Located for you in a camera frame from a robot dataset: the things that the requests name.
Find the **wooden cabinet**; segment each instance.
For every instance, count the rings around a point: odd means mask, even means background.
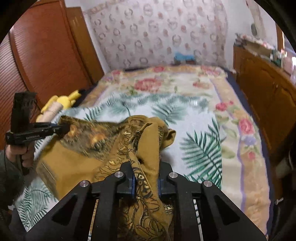
[[[264,135],[270,158],[278,161],[296,139],[296,88],[289,76],[272,63],[234,47],[237,82]]]
[[[262,128],[270,149],[274,150],[285,140],[296,122],[295,92],[283,82],[276,81],[275,94],[265,113]]]
[[[104,71],[92,44],[82,10],[80,7],[70,7],[66,8],[66,12],[81,59],[92,83],[97,83],[104,76]]]

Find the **dark blue bed edge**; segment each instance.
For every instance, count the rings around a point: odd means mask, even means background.
[[[227,69],[223,68],[223,70],[227,73],[227,75],[228,75],[227,81],[234,89],[237,97],[239,98],[239,101],[241,102],[241,104],[243,105],[245,110],[252,116],[256,125],[259,126],[253,112],[251,111],[248,101],[246,100],[243,92],[240,90],[239,85],[236,83],[232,73]],[[261,130],[259,130],[259,134],[260,134],[260,138],[261,138],[262,154],[265,159],[265,165],[266,165],[266,170],[267,170],[267,178],[268,178],[268,184],[269,184],[269,199],[271,201],[270,206],[269,206],[269,219],[267,221],[267,233],[266,233],[266,234],[270,235],[272,220],[273,220],[273,215],[274,215],[273,208],[274,208],[274,203],[275,203],[275,194],[274,194],[274,186],[273,186],[272,179],[271,179],[271,168],[270,168],[267,146],[266,146],[265,139],[264,139],[264,136],[262,135]]]

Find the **patterned wallpaper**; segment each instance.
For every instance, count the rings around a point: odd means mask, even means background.
[[[169,64],[175,52],[226,65],[221,0],[109,0],[87,14],[111,69]]]

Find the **white wall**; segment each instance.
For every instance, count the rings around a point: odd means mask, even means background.
[[[65,0],[67,7],[81,7],[83,11],[104,3],[105,0]],[[228,19],[228,32],[225,44],[225,60],[229,69],[233,68],[233,43],[235,42],[235,33],[252,35],[251,24],[254,22],[252,14],[246,5],[246,0],[222,0]],[[266,42],[277,46],[277,35],[274,20],[260,7],[261,17],[266,31]],[[95,37],[95,32],[91,27],[90,19],[84,16],[86,25],[89,29],[91,39],[93,41],[96,53],[101,62],[104,72],[110,70],[105,57],[102,54],[98,41]]]
[[[245,0],[222,0],[228,18],[228,33],[225,45],[225,59],[227,67],[233,68],[233,43],[235,33],[252,35],[251,24],[254,22],[252,14]],[[277,46],[276,25],[274,20],[260,7],[260,13],[266,32],[266,42]]]
[[[263,9],[259,6],[260,12],[261,12],[261,17],[263,20],[263,24],[265,27],[265,32],[266,32],[266,42],[271,44],[272,46],[277,47],[277,34],[276,34],[276,24],[275,21],[272,19],[272,17]]]
[[[66,7],[81,7],[82,11],[86,11],[87,9],[89,9],[89,7],[85,8],[85,6],[84,6],[85,2],[89,2],[89,1],[86,1],[86,0],[81,0],[81,1],[80,0],[65,0],[65,5],[66,5]],[[84,15],[84,20],[85,20],[86,26],[88,28],[91,40],[93,42],[96,54],[97,54],[98,59],[101,63],[102,69],[103,69],[104,73],[107,73],[110,71],[110,68],[109,68],[109,66],[106,62],[106,59],[100,49],[99,43],[96,40],[95,32],[91,26],[90,19],[89,19],[88,15]]]

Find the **yellow plush toy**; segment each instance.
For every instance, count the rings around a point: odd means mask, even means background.
[[[70,107],[72,107],[72,105],[74,105],[74,103],[76,102],[76,100],[81,96],[81,94],[79,93],[78,90],[72,92],[69,96],[60,96],[58,97],[57,95],[54,95],[53,97],[51,97],[49,99],[49,101],[45,104],[45,106],[41,109],[41,114],[36,118],[36,122],[44,122],[43,120],[43,116],[46,113],[46,111],[53,105],[55,106],[60,106],[59,104],[62,105],[62,107],[60,109],[68,109]]]

